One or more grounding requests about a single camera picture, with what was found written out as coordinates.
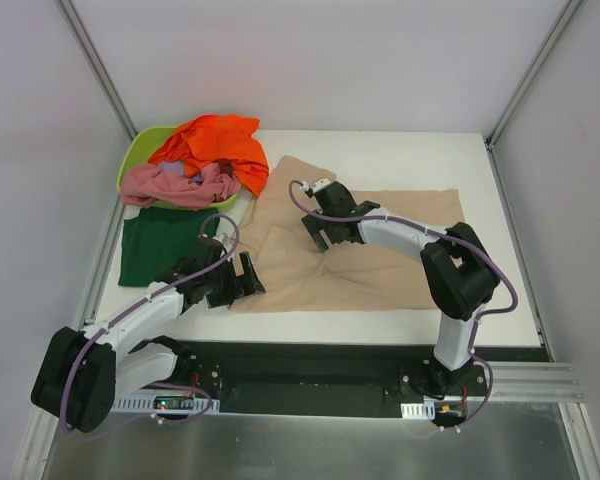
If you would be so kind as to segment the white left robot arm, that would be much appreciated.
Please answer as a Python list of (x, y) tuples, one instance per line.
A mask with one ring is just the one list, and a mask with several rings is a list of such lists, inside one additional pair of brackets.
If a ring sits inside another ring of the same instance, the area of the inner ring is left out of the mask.
[(150, 282), (145, 292), (113, 316), (52, 337), (34, 382), (33, 405), (68, 429), (89, 433), (115, 401), (154, 383), (197, 394), (193, 358), (182, 342), (158, 327), (204, 302), (230, 306), (266, 289), (248, 252), (220, 237), (198, 238), (191, 252)]

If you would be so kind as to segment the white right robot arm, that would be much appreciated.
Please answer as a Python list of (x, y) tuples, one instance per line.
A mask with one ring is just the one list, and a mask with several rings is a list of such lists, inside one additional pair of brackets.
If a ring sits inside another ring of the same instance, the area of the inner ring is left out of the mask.
[(474, 230), (458, 222), (439, 232), (376, 202), (358, 204), (338, 181), (293, 180), (290, 185), (300, 187), (318, 205), (305, 212), (302, 223), (320, 251), (342, 242), (380, 246), (422, 265), (441, 317), (431, 359), (410, 385), (439, 400), (461, 388), (473, 366), (475, 321), (499, 285)]

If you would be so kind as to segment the beige t-shirt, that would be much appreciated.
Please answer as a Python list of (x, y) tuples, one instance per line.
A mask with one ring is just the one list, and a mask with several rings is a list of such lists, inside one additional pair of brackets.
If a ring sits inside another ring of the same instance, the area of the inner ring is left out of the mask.
[(284, 156), (240, 223), (240, 250), (249, 253), (266, 291), (236, 301), (235, 313), (433, 310), (417, 259), (387, 248), (343, 242), (320, 252), (301, 220), (315, 203), (294, 205), (293, 179), (333, 180), (335, 174)]

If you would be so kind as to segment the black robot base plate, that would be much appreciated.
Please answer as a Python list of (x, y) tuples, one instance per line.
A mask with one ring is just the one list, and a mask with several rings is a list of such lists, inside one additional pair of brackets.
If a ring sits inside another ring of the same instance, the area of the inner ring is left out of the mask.
[(185, 358), (155, 386), (197, 387), (222, 413), (397, 418), (434, 400), (469, 408), (487, 392), (481, 365), (445, 374), (429, 346), (186, 341)]

